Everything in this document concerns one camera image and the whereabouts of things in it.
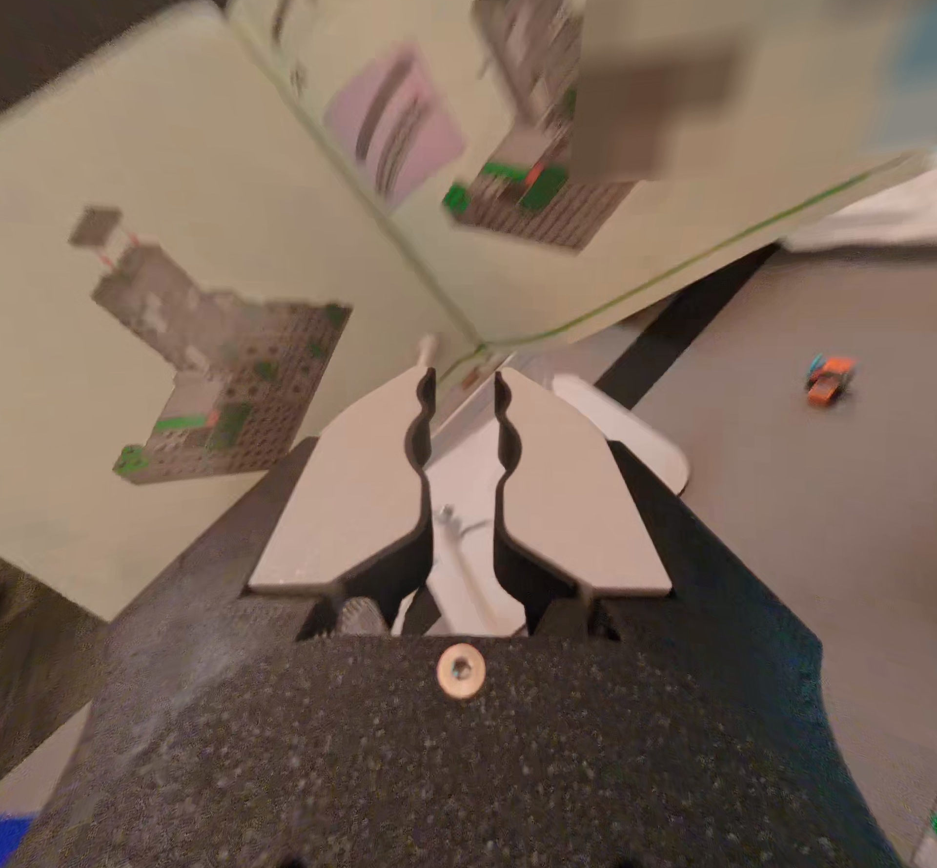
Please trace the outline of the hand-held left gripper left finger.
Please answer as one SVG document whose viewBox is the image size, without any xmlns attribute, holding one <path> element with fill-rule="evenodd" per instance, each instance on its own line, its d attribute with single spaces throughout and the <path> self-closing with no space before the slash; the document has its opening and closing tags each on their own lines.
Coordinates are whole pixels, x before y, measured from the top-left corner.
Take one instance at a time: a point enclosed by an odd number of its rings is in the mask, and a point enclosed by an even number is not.
<svg viewBox="0 0 937 868">
<path fill-rule="evenodd" d="M 366 598 L 384 622 L 427 582 L 434 529 L 426 466 L 436 371 L 410 368 L 325 429 L 249 580 L 252 594 Z"/>
</svg>

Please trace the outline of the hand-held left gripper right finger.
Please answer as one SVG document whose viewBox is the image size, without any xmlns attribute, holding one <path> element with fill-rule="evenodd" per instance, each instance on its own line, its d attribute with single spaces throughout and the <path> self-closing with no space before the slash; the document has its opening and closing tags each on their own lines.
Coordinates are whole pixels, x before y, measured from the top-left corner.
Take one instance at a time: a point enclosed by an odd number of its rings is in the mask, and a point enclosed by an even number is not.
<svg viewBox="0 0 937 868">
<path fill-rule="evenodd" d="M 498 460 L 494 573 L 536 630 L 552 605 L 663 599 L 673 582 L 609 442 L 517 370 L 494 378 Z"/>
</svg>

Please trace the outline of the toy brick instruction booklet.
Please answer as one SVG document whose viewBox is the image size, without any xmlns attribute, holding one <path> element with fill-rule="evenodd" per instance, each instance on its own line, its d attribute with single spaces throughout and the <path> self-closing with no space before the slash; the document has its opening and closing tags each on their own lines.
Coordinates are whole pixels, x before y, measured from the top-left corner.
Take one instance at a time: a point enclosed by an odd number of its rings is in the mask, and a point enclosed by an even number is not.
<svg viewBox="0 0 937 868">
<path fill-rule="evenodd" d="M 2 114 L 2 560 L 113 619 L 441 395 L 925 167 L 935 0 L 183 0 Z"/>
</svg>

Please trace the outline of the white metal stand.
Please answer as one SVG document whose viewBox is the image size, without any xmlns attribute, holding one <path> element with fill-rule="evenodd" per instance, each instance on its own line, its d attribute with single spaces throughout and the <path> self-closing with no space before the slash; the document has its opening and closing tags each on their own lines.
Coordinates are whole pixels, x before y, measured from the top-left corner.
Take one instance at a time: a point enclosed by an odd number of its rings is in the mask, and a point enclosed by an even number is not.
<svg viewBox="0 0 937 868">
<path fill-rule="evenodd" d="M 566 400 L 608 440 L 623 443 L 671 492 L 683 492 L 690 478 L 685 454 L 596 386 L 557 372 L 544 357 L 514 354 L 505 368 Z M 525 626 L 522 605 L 500 587 L 492 565 L 495 491 L 503 474 L 494 402 L 489 377 L 433 435 L 428 477 L 434 565 L 428 594 L 404 601 L 392 628 L 396 636 L 509 637 Z"/>
</svg>

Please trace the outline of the black tape strip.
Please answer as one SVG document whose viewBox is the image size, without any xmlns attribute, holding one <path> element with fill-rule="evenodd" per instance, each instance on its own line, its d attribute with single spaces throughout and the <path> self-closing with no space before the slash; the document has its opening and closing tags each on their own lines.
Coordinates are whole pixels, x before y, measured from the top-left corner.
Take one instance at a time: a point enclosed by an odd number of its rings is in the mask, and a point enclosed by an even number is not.
<svg viewBox="0 0 937 868">
<path fill-rule="evenodd" d="M 779 242 L 766 245 L 682 289 L 603 372 L 596 388 L 632 410 L 779 249 Z"/>
</svg>

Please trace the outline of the orange and blue toy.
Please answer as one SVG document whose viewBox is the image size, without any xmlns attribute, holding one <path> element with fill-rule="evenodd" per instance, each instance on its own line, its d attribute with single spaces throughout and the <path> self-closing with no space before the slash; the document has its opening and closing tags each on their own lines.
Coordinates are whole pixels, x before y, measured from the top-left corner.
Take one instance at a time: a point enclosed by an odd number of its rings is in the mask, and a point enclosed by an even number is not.
<svg viewBox="0 0 937 868">
<path fill-rule="evenodd" d="M 842 356 L 817 354 L 812 360 L 805 381 L 809 405 L 828 408 L 848 391 L 856 373 L 856 362 Z"/>
</svg>

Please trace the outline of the white printed paper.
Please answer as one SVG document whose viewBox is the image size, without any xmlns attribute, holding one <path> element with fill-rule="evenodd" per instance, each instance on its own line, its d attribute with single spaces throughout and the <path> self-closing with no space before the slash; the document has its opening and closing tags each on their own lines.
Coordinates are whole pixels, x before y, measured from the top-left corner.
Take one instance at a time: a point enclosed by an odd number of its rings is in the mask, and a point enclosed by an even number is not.
<svg viewBox="0 0 937 868">
<path fill-rule="evenodd" d="M 781 243 L 788 252 L 935 245 L 935 168 L 799 229 Z"/>
</svg>

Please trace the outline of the blue object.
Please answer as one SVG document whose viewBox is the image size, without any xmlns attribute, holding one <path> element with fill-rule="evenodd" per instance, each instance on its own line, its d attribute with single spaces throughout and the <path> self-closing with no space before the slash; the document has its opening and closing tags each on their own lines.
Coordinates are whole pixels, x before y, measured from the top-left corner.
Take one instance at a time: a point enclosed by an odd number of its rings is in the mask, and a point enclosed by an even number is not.
<svg viewBox="0 0 937 868">
<path fill-rule="evenodd" d="M 0 865 L 6 867 L 37 817 L 30 814 L 2 814 L 0 819 Z"/>
</svg>

